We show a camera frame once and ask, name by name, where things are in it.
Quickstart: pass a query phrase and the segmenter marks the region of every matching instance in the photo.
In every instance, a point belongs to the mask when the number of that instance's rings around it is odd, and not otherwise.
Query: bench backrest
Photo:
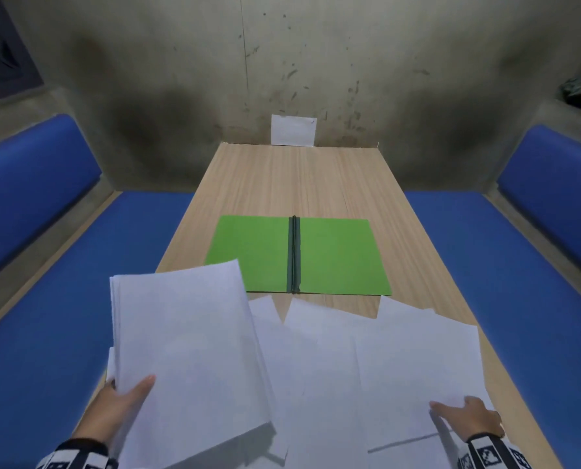
[[[58,115],[0,142],[0,269],[99,179],[75,120]]]
[[[537,125],[498,183],[515,206],[581,265],[581,143]]]

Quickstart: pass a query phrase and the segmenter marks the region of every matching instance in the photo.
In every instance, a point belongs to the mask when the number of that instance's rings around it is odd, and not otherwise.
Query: blue bench
[[[0,269],[99,179],[75,121],[0,144]],[[153,273],[192,194],[123,192],[0,321],[0,467],[71,434],[112,346],[108,278]]]
[[[581,265],[581,144],[525,136],[499,189]],[[566,469],[581,469],[581,295],[481,194],[406,196]]]

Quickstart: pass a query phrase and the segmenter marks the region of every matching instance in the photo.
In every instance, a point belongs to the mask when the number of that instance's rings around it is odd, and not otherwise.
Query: black and white wristband
[[[470,437],[460,452],[458,469],[532,469],[521,451],[495,434]]]
[[[45,456],[36,469],[117,469],[119,463],[108,457],[105,444],[87,438],[65,441]]]

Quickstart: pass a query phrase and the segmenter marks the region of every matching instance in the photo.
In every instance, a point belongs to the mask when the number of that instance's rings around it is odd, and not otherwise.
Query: bench
[[[499,191],[581,267],[581,144],[537,125]],[[581,295],[482,194],[408,192],[547,441],[581,469]]]
[[[0,277],[70,220],[106,183],[100,175],[66,115],[0,143]],[[109,191],[82,230],[44,260],[38,279],[33,273],[34,285],[10,297],[0,313],[0,467],[33,468],[71,434],[112,346],[108,278],[153,273],[191,199]]]

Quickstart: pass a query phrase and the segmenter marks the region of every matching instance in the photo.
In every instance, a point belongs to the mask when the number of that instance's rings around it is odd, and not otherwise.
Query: wooden tabletop
[[[223,214],[368,219],[392,298],[477,321],[377,149],[222,143],[158,267],[201,266]],[[251,298],[263,296],[250,293]],[[289,294],[273,294],[282,319]],[[374,318],[378,296],[302,294],[306,301]],[[535,468],[561,465],[480,330],[486,387],[510,441]]]

